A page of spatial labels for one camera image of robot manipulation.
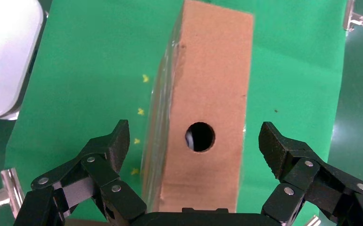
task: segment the round hole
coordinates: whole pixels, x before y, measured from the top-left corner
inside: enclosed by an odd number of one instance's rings
[[[187,146],[195,152],[207,151],[215,141],[215,132],[204,122],[192,124],[186,131]]]

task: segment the white object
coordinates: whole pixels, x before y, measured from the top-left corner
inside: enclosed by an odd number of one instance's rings
[[[18,100],[42,23],[37,0],[0,0],[0,117]]]

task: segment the metal clip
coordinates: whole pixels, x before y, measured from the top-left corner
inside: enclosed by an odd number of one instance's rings
[[[319,226],[321,223],[318,216],[314,215],[304,226]]]
[[[15,168],[1,171],[3,188],[0,189],[0,206],[9,204],[16,218],[25,195],[19,183]]]
[[[354,12],[355,0],[348,0],[344,17],[343,28],[346,31],[353,31],[355,25],[363,27],[363,16]]]

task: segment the green table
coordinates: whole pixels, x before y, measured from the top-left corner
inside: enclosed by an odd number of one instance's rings
[[[258,150],[263,121],[272,121],[284,135],[306,141],[328,158],[342,75],[346,2],[212,3],[255,15],[238,212],[259,212],[278,183]],[[153,80],[181,4],[53,2],[7,146],[6,167],[16,167],[25,191],[35,177],[75,157],[89,138],[107,134],[119,119],[128,119],[132,142],[121,176],[141,192],[136,169]],[[317,213],[306,204],[297,225]],[[73,217],[103,220],[91,201],[79,205]]]

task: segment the metal rivet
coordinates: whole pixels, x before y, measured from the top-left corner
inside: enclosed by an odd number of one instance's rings
[[[313,163],[311,161],[305,161],[305,165],[312,167],[314,166]]]
[[[293,195],[294,194],[294,190],[289,188],[289,187],[285,187],[284,188],[284,192],[288,195]]]
[[[358,186],[358,188],[360,188],[361,190],[363,190],[363,184],[359,183],[356,186]]]
[[[43,184],[45,184],[47,182],[48,182],[48,178],[40,178],[40,180],[39,180],[40,185],[43,185]]]
[[[88,161],[88,162],[94,162],[94,160],[95,160],[95,158],[94,158],[94,157],[89,157],[89,158],[87,159],[87,161]]]
[[[114,185],[114,186],[112,186],[112,191],[113,192],[119,192],[121,188],[122,187],[120,187],[120,185]]]

